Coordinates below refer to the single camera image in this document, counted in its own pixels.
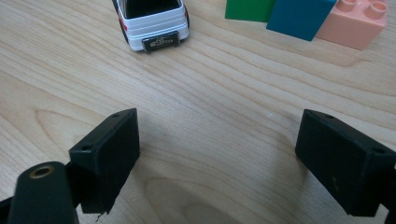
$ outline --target pink lego brick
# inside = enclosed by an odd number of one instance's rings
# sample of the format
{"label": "pink lego brick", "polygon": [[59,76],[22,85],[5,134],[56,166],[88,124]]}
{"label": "pink lego brick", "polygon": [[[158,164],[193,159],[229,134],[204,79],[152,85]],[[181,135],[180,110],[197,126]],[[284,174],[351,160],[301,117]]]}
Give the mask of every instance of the pink lego brick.
{"label": "pink lego brick", "polygon": [[388,0],[338,0],[316,37],[364,49],[387,25]]}

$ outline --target wooden table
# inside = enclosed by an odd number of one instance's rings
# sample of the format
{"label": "wooden table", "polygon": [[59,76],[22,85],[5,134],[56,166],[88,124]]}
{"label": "wooden table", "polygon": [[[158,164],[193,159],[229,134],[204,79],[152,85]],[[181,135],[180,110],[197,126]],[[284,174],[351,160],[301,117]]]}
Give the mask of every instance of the wooden table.
{"label": "wooden table", "polygon": [[146,54],[110,0],[0,1],[0,200],[136,107],[142,154],[98,223],[382,223],[382,206],[349,217],[294,147],[310,108],[396,148],[396,2],[363,51],[225,20],[226,0],[185,4],[189,39]]}

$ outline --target white toy car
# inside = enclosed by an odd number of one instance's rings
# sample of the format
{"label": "white toy car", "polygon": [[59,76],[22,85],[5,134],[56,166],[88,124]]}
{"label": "white toy car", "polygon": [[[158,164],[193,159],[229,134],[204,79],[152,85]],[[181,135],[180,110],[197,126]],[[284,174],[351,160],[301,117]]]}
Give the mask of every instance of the white toy car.
{"label": "white toy car", "polygon": [[189,36],[189,13],[182,0],[113,0],[113,4],[133,50],[177,46]]}

